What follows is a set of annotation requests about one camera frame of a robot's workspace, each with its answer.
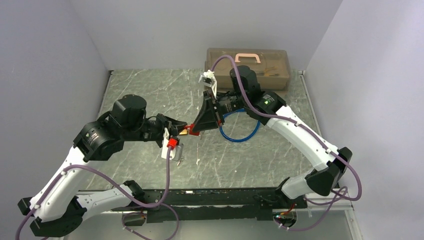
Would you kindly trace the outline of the red cable lock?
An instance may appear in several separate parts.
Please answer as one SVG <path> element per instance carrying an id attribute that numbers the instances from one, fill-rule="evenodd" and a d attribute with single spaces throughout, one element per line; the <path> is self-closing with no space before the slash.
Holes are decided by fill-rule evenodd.
<path id="1" fill-rule="evenodd" d="M 184 127 L 184 129 L 186 130 L 186 132 L 187 132 L 188 135 L 199 136 L 200 135 L 200 132 L 199 131 L 194 131 L 194 127 L 195 127 L 195 124 L 192 123 L 192 124 L 186 125 Z"/>

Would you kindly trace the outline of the blue cable lock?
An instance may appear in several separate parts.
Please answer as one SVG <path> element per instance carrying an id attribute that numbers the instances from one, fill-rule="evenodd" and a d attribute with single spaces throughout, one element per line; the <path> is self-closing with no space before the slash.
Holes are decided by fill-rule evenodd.
<path id="1" fill-rule="evenodd" d="M 244 109 L 223 115 L 230 126 L 220 127 L 221 136 L 229 142 L 242 143 L 250 140 L 259 130 L 261 123 L 250 119 Z"/>

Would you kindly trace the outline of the brass padlock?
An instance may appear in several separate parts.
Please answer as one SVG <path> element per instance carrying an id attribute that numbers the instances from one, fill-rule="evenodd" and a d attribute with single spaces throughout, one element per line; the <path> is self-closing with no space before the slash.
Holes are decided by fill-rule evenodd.
<path id="1" fill-rule="evenodd" d="M 179 136 L 186 136 L 189 134 L 189 131 L 187 129 L 183 129 L 178 135 Z"/>

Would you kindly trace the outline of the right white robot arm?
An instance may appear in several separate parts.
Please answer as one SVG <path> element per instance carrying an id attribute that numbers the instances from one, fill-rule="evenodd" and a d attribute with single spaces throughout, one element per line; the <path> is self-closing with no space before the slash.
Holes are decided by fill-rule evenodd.
<path id="1" fill-rule="evenodd" d="M 233 89 L 222 93 L 217 92 L 213 71 L 200 75 L 199 82 L 203 83 L 205 90 L 190 133 L 218 129 L 225 122 L 225 114 L 245 110 L 251 118 L 286 138 L 312 166 L 307 173 L 283 180 L 275 194 L 276 203 L 287 208 L 295 198 L 309 193 L 328 196 L 345 173 L 352 152 L 317 135 L 277 93 L 261 90 L 256 73 L 248 66 L 231 69 L 230 78 Z"/>

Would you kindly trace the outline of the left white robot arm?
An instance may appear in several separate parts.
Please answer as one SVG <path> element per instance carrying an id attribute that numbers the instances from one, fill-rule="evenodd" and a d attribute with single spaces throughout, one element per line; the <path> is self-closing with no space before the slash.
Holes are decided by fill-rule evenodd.
<path id="1" fill-rule="evenodd" d="M 148 117 L 146 108 L 143 97 L 127 94 L 81 129 L 46 186 L 17 204 L 34 236 L 60 238 L 105 211 L 123 207 L 153 209 L 164 204 L 168 188 L 159 199 L 149 202 L 135 181 L 117 184 L 99 171 L 124 148 L 125 142 L 155 142 L 164 150 L 167 162 L 182 151 L 178 135 L 187 123 L 161 113 Z"/>

